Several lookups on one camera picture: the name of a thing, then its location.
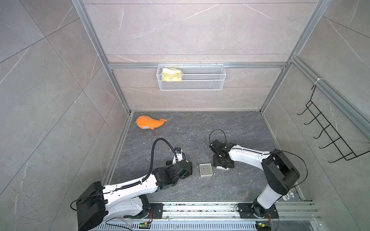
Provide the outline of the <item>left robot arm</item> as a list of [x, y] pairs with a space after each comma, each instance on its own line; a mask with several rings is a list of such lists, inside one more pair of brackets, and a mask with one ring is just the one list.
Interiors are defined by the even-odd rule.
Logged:
[[157, 138], [151, 148], [148, 173], [135, 180], [113, 185], [92, 183], [74, 201], [79, 231], [89, 231], [102, 222], [115, 218], [145, 218], [151, 212], [148, 194], [165, 190], [177, 185], [179, 180], [192, 175], [192, 162], [179, 157], [170, 146], [174, 161], [165, 167], [154, 168], [154, 153], [158, 141], [170, 144], [164, 138]]

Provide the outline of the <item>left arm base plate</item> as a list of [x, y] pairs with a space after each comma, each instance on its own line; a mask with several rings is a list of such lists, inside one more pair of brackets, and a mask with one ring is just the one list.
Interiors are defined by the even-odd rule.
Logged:
[[145, 218], [162, 219], [163, 207], [163, 203], [150, 203], [150, 210]]

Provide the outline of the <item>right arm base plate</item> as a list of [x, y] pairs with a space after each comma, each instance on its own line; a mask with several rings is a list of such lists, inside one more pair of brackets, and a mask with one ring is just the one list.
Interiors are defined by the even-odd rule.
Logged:
[[265, 209], [253, 203], [238, 203], [236, 211], [239, 213], [240, 218], [279, 218], [275, 205]]

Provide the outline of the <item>white box base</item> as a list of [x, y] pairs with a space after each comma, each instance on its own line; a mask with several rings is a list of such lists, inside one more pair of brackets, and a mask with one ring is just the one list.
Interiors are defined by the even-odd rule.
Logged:
[[199, 164], [199, 171], [201, 177], [209, 177], [213, 175], [211, 163]]

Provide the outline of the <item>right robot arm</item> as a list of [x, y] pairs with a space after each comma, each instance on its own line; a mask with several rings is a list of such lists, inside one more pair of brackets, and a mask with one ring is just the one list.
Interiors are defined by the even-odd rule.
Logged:
[[253, 214], [264, 218], [268, 210], [289, 190], [298, 184], [298, 169], [282, 150], [271, 152], [257, 151], [235, 143], [213, 141], [209, 148], [213, 151], [213, 166], [223, 169], [235, 167], [235, 162], [245, 163], [261, 169], [267, 179], [267, 186], [252, 203]]

